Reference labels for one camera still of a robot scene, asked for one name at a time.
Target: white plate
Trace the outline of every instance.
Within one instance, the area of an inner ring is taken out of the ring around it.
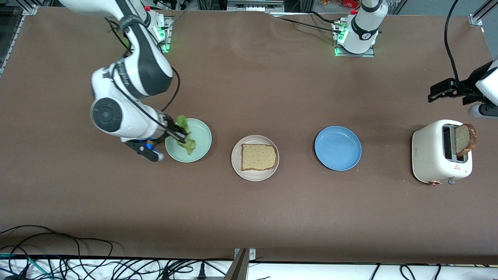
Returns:
[[[275,148],[276,153],[276,161],[275,166],[272,169],[258,171],[258,170],[246,170],[242,171],[242,144],[264,144],[271,145]],[[278,167],[278,149],[277,146],[268,138],[261,135],[250,135],[242,138],[237,144],[235,144],[234,149],[232,150],[232,166],[234,167],[235,172],[237,174],[248,180],[248,181],[263,181],[268,179]]]

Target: blue plate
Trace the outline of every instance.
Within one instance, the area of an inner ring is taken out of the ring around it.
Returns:
[[[351,130],[339,126],[327,127],[316,136],[315,153],[326,167],[345,171],[360,161],[362,145]]]

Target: red object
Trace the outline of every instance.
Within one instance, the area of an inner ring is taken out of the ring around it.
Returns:
[[[353,9],[356,9],[358,7],[358,2],[355,0],[342,0],[341,4],[346,6],[346,7],[353,8]]]

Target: cable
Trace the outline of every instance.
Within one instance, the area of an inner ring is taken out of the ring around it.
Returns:
[[[439,273],[441,272],[441,264],[436,264],[437,265],[437,271],[436,275],[434,276],[434,280],[437,280],[437,277],[439,276]]]
[[[90,272],[88,272],[88,271],[85,269],[85,266],[83,265],[83,262],[82,262],[82,260],[81,260],[81,248],[80,248],[80,244],[79,244],[78,240],[80,240],[80,241],[83,241],[83,240],[93,240],[93,241],[104,242],[104,243],[107,243],[107,244],[109,244],[109,245],[110,245],[110,247],[111,247],[111,248],[110,248],[109,254],[108,254],[108,255],[106,256],[106,258],[102,261],[101,265],[102,265],[102,264],[104,264],[104,262],[105,262],[105,261],[107,261],[107,259],[111,256],[112,251],[113,251],[113,248],[114,248],[112,241],[109,241],[109,240],[104,240],[104,239],[99,239],[99,238],[77,238],[77,237],[74,237],[74,236],[72,236],[72,235],[65,234],[65,233],[60,233],[60,232],[54,231],[54,230],[52,230],[52,229],[50,229],[50,228],[48,228],[48,227],[38,226],[38,225],[21,225],[21,226],[13,227],[13,228],[10,228],[10,229],[7,229],[7,230],[5,230],[5,231],[0,232],[0,235],[1,235],[1,234],[4,234],[4,233],[6,233],[6,232],[9,232],[9,231],[13,231],[13,230],[16,230],[16,229],[19,229],[19,228],[23,228],[23,227],[34,227],[34,228],[41,228],[41,229],[44,229],[44,230],[46,230],[46,231],[48,231],[48,232],[33,234],[33,235],[29,236],[29,237],[24,238],[24,239],[23,239],[22,241],[20,241],[17,245],[15,245],[15,246],[10,246],[10,247],[14,247],[14,249],[13,249],[13,250],[12,250],[12,252],[11,252],[11,255],[13,254],[13,252],[15,251],[15,249],[16,249],[16,248],[19,248],[20,250],[22,250],[22,251],[25,253],[25,255],[26,255],[26,257],[27,257],[26,259],[27,259],[27,261],[28,261],[28,263],[29,263],[29,260],[28,260],[28,259],[29,259],[29,255],[26,253],[26,251],[25,251],[24,249],[22,249],[22,248],[20,247],[20,246],[21,246],[24,242],[26,242],[26,241],[28,241],[28,240],[30,240],[30,239],[32,239],[32,238],[34,238],[34,237],[37,237],[37,236],[42,236],[42,235],[57,235],[57,236],[61,236],[61,237],[65,237],[65,238],[69,238],[69,239],[73,240],[73,241],[76,243],[76,246],[77,246],[77,248],[78,248],[78,259],[79,259],[79,261],[80,261],[80,264],[82,265],[82,269],[83,269],[83,271],[85,271],[85,273],[87,274],[87,276],[85,276],[85,277],[83,278],[83,280],[85,280],[87,277],[90,277],[90,278],[92,278],[93,280],[96,280],[96,279],[95,279],[95,278],[93,278],[93,276],[91,276],[90,274],[91,274],[91,273],[93,273],[93,272],[94,272],[94,271],[95,271],[98,267],[94,268],[94,269],[93,269],[92,271],[90,271]]]
[[[315,11],[309,11],[308,13],[312,13],[314,14],[315,16],[319,17],[321,20],[323,20],[324,22],[328,22],[328,23],[334,23],[336,20],[339,20],[341,18],[338,18],[338,19],[334,19],[334,20],[330,20],[330,19],[326,19],[324,17],[322,17],[319,13],[315,12]]]
[[[411,274],[411,278],[412,279],[409,279],[408,277],[406,277],[406,275],[404,274],[403,272],[403,268],[407,268],[408,271],[410,272]],[[399,266],[399,272],[401,273],[401,276],[403,276],[403,278],[405,278],[406,280],[416,280],[415,279],[415,275],[413,275],[413,272],[411,271],[411,269],[407,266],[407,265],[402,265],[402,266]]]
[[[294,7],[292,7],[292,9],[290,9],[290,11],[289,11],[289,12],[292,12],[292,11],[293,11],[293,10],[297,7],[297,5],[298,5],[299,3],[301,3],[301,0],[297,0],[296,4],[294,4]]]
[[[128,46],[125,44],[125,42],[123,42],[123,40],[121,39],[121,37],[118,35],[118,33],[116,31],[119,31],[119,24],[117,24],[115,21],[112,21],[112,20],[109,20],[108,18],[104,17],[107,21],[107,23],[109,24],[109,26],[111,27],[111,30],[109,32],[113,32],[114,35],[116,36],[116,38],[120,41],[121,45],[123,45],[126,49],[128,49]]]
[[[221,269],[215,267],[214,265],[208,263],[208,262],[204,262],[205,264],[207,264],[208,266],[212,267],[214,270],[218,271],[219,273],[223,274],[223,275],[226,275],[225,272],[221,271]]]
[[[370,280],[374,280],[375,274],[377,274],[379,268],[380,268],[380,263],[377,263],[376,268],[373,270],[372,276],[370,276]]]
[[[178,91],[180,90],[180,74],[178,74],[178,71],[176,71],[176,69],[173,66],[171,66],[171,69],[173,69],[173,72],[175,72],[175,74],[176,74],[176,78],[178,79],[178,85],[176,85],[175,93],[173,94],[173,96],[169,100],[168,104],[166,104],[166,106],[164,106],[164,108],[162,108],[161,112],[164,112],[164,111],[166,111],[166,109],[168,109],[169,105],[173,102],[173,100],[175,100],[175,97],[178,94]]]
[[[159,269],[158,269],[158,270],[156,270],[156,271],[151,271],[151,272],[143,272],[143,273],[141,273],[141,272],[140,272],[140,270],[142,270],[143,268],[145,268],[146,266],[148,266],[148,265],[150,265],[150,264],[152,264],[152,263],[154,263],[154,262],[157,262],[157,263],[159,264]],[[133,271],[133,273],[132,273],[131,275],[129,275],[128,277],[126,277],[125,279],[131,279],[134,275],[138,275],[138,276],[140,276],[140,278],[142,278],[142,275],[145,275],[145,274],[150,274],[150,273],[155,273],[155,272],[159,272],[160,270],[161,270],[161,265],[160,265],[160,263],[159,263],[157,260],[153,260],[153,261],[150,261],[150,262],[146,263],[145,265],[141,266],[141,267],[140,267],[139,269],[137,269],[137,270],[132,270],[132,271]]]
[[[453,9],[457,5],[458,1],[459,0],[455,0],[455,2],[453,2],[453,5],[451,5],[450,11],[448,12],[448,17],[446,18],[446,23],[444,24],[444,46],[446,48],[446,52],[448,53],[448,56],[450,57],[451,68],[453,69],[453,74],[455,75],[455,82],[456,82],[457,88],[460,87],[460,80],[458,79],[458,72],[457,72],[457,66],[455,65],[455,59],[453,58],[453,55],[451,54],[450,46],[448,45],[448,24],[450,23],[451,14],[453,13]]]
[[[309,26],[309,27],[313,27],[313,28],[317,28],[317,29],[321,29],[321,30],[326,30],[326,31],[329,31],[329,32],[332,32],[332,33],[340,33],[339,30],[332,30],[332,29],[328,29],[328,28],[323,28],[323,27],[319,27],[319,26],[316,26],[316,25],[311,25],[311,24],[307,24],[307,23],[304,23],[304,22],[295,21],[295,20],[291,20],[291,19],[287,19],[287,18],[281,18],[281,17],[279,17],[279,18],[282,19],[282,20],[293,22],[293,23],[302,24],[302,25],[305,25],[305,26]]]
[[[28,260],[29,255],[28,255],[28,253],[26,252],[26,250],[24,250],[23,248],[21,248],[19,245],[17,245],[17,246],[16,246],[16,245],[8,245],[8,246],[3,246],[2,248],[0,248],[0,251],[1,251],[1,250],[4,250],[4,249],[6,249],[6,248],[12,248],[12,251],[10,252],[10,254],[9,254],[9,256],[8,256],[8,269],[10,270],[10,273],[11,273],[11,274],[13,274],[13,275],[15,275],[15,276],[18,276],[18,277],[24,278],[24,277],[22,277],[22,276],[21,276],[21,274],[22,274],[22,272],[23,272],[23,271],[25,271],[25,270],[27,271],[27,269],[29,268],[29,260]],[[24,255],[26,256],[26,265],[24,266],[24,268],[22,269],[22,271],[21,271],[21,273],[20,273],[20,274],[17,274],[17,273],[15,273],[15,272],[12,270],[12,264],[10,263],[10,260],[11,260],[11,258],[12,258],[12,255],[14,254],[14,252],[15,252],[15,250],[16,250],[16,249],[21,250],[21,251],[24,253]]]

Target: lettuce leaf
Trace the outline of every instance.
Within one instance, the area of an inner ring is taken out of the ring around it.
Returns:
[[[185,144],[181,143],[181,142],[177,142],[177,143],[180,147],[183,147],[187,150],[188,155],[191,155],[195,149],[196,143],[195,143],[195,140],[190,139],[190,129],[188,127],[187,118],[184,115],[178,116],[176,118],[176,124],[179,127],[185,129],[185,131],[189,134],[189,135],[187,135],[187,138],[185,138]]]

